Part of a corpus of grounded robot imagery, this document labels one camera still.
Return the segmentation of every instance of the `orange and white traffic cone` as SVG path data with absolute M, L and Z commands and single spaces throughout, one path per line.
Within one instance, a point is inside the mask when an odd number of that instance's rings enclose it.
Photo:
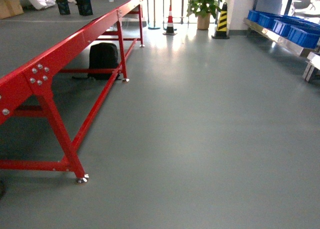
M 177 33 L 174 30 L 174 21 L 173 21 L 173 18 L 172 18 L 171 5 L 170 5 L 168 24 L 167 24 L 167 27 L 166 27 L 166 31 L 163 33 L 163 35 L 171 35 L 171 36 L 173 36 L 175 34 L 177 34 Z

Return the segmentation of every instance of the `black bag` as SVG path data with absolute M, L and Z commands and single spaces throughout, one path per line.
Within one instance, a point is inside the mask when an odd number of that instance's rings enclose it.
M 113 43 L 101 42 L 92 45 L 89 53 L 89 69 L 113 69 L 118 67 L 118 48 Z M 106 73 L 88 73 L 87 77 L 75 77 L 73 79 L 94 78 L 96 80 L 108 80 L 111 77 Z

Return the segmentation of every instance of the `red metal frame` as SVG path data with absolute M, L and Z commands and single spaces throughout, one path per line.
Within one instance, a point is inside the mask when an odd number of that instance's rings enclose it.
M 82 29 L 75 32 L 65 40 L 59 42 L 52 48 L 44 51 L 12 73 L 0 78 L 0 124 L 9 117 L 46 117 L 64 152 L 60 162 L 53 161 L 21 161 L 0 160 L 0 169 L 10 170 L 37 170 L 37 171 L 64 171 L 74 172 L 77 178 L 84 178 L 85 171 L 78 158 L 79 149 L 85 135 L 87 134 L 94 118 L 103 104 L 110 88 L 115 82 L 118 74 L 127 78 L 126 60 L 137 41 L 143 44 L 142 32 L 142 0 L 130 0 L 113 11 L 90 22 Z M 140 38 L 123 38 L 122 17 L 126 14 L 138 14 Z M 117 31 L 106 31 L 112 25 L 117 25 Z M 91 42 L 100 40 L 102 35 L 117 36 L 108 40 L 118 41 L 121 62 L 115 69 L 90 70 L 90 73 L 112 73 L 91 111 L 84 120 L 78 133 L 71 141 L 64 126 L 63 120 L 53 101 L 51 90 L 53 76 L 57 73 L 88 73 L 88 69 L 63 68 L 83 51 Z M 124 41 L 132 41 L 129 49 L 125 52 Z M 31 95 L 35 95 L 39 106 L 21 105 Z

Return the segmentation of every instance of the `white pillar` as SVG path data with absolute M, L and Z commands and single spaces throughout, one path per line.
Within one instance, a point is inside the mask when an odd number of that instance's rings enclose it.
M 225 0 L 228 4 L 227 28 L 229 30 L 247 30 L 244 18 L 253 8 L 254 0 Z

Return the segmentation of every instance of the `adjustable foot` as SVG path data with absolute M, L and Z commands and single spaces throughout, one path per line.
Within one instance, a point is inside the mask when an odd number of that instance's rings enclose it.
M 85 174 L 82 178 L 77 178 L 76 182 L 79 184 L 84 184 L 88 182 L 88 179 L 89 179 L 89 175 Z

